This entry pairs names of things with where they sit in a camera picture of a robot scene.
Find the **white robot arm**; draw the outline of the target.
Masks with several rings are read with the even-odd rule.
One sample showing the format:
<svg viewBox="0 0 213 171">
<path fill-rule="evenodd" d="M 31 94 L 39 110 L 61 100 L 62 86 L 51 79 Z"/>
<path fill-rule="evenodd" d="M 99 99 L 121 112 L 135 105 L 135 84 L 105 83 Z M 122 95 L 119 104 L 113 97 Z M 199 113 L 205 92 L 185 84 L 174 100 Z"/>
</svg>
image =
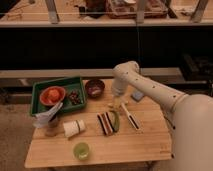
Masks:
<svg viewBox="0 0 213 171">
<path fill-rule="evenodd" d="M 213 97 L 189 95 L 144 77 L 139 70 L 136 61 L 116 65 L 113 95 L 122 96 L 131 85 L 172 115 L 170 171 L 213 171 Z"/>
</svg>

